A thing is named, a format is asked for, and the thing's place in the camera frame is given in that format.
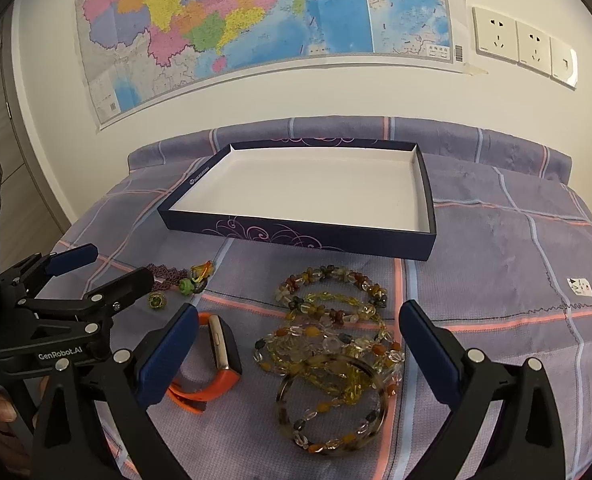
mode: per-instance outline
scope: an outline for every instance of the dark blue box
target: dark blue box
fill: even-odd
[[[158,211],[172,230],[422,261],[436,238],[431,187],[413,142],[234,142]]]

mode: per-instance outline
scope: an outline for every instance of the blue gripper pad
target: blue gripper pad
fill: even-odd
[[[400,333],[413,354],[436,400],[451,409],[460,403],[458,368],[443,348],[436,332],[449,331],[435,327],[414,300],[403,303],[398,316]]]
[[[49,276],[61,276],[79,267],[93,264],[98,258],[98,249],[93,244],[85,244],[76,249],[56,254],[45,267]]]
[[[144,336],[141,342],[146,347],[143,349],[143,362],[138,363],[136,368],[136,398],[142,408],[163,400],[169,384],[196,340],[199,328],[196,307],[185,303],[164,328]]]

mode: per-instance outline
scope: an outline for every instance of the fabric tag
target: fabric tag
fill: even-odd
[[[592,287],[585,278],[568,278],[567,283],[577,296],[592,298]]]

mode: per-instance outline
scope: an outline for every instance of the fitness tracker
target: fitness tracker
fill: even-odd
[[[199,320],[201,326],[209,327],[211,350],[217,368],[216,377],[209,386],[199,392],[183,392],[175,382],[167,389],[170,399],[191,413],[204,412],[206,403],[229,391],[243,373],[234,333],[229,325],[220,316],[210,312],[201,312]]]

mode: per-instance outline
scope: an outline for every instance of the white wall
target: white wall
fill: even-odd
[[[127,154],[144,144],[228,124],[334,114],[453,121],[541,142],[572,156],[571,185],[592,210],[590,13],[580,0],[468,0],[468,6],[498,10],[572,45],[580,64],[576,91],[474,53],[471,63],[487,74],[391,66],[268,73],[190,92],[97,134],[76,56],[74,0],[19,0],[13,62],[22,113],[72,220],[127,175]]]

